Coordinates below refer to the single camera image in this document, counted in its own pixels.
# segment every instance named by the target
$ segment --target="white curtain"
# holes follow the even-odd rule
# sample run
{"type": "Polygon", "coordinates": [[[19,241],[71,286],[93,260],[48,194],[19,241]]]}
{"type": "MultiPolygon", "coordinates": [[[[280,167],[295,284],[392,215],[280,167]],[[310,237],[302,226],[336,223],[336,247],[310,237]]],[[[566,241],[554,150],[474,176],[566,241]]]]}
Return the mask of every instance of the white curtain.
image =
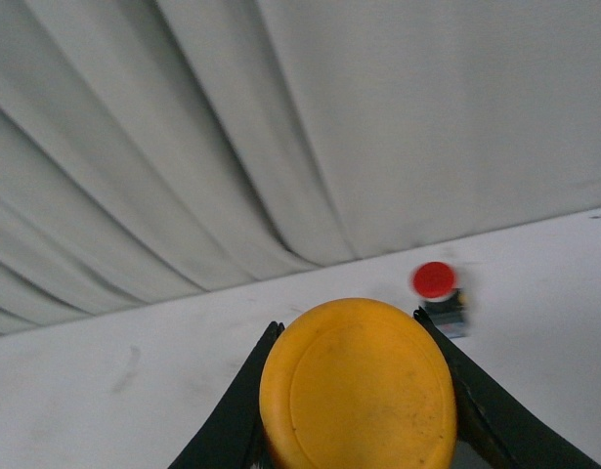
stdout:
{"type": "Polygon", "coordinates": [[[598,205],[601,1],[0,2],[0,333],[598,205]]]}

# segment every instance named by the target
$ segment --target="curtain fold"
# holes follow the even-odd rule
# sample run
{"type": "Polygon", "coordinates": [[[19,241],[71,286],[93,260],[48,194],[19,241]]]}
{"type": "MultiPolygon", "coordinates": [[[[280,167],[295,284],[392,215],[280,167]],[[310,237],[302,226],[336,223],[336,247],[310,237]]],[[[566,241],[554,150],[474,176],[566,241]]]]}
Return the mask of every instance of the curtain fold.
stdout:
{"type": "Polygon", "coordinates": [[[0,2],[0,334],[601,205],[601,1],[0,2]]]}

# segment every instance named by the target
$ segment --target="red button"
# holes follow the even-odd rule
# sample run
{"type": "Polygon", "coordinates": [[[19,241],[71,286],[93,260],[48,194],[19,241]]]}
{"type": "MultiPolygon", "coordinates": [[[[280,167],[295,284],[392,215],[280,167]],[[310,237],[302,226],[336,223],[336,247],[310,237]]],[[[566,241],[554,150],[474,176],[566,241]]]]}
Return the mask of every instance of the red button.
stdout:
{"type": "Polygon", "coordinates": [[[412,286],[423,298],[440,298],[456,288],[456,272],[443,262],[429,262],[417,268],[412,286]]]}

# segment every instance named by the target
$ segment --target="white surface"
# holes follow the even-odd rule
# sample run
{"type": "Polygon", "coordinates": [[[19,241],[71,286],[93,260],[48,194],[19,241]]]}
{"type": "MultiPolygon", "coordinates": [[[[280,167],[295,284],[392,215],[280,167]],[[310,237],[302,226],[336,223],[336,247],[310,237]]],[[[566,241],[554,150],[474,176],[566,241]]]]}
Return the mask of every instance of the white surface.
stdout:
{"type": "Polygon", "coordinates": [[[601,463],[601,210],[0,338],[0,468],[163,468],[270,320],[366,296],[412,312],[408,274],[464,273],[456,344],[601,463]]]}

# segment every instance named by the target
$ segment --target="scuff mark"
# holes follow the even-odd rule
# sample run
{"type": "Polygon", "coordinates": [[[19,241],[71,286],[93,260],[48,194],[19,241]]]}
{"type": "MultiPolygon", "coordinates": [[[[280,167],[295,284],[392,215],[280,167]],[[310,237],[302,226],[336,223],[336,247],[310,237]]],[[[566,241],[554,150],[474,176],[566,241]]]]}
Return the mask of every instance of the scuff mark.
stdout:
{"type": "Polygon", "coordinates": [[[113,394],[122,393],[135,379],[138,370],[137,365],[142,357],[142,351],[139,347],[131,345],[131,357],[128,359],[124,373],[111,388],[113,394]]]}

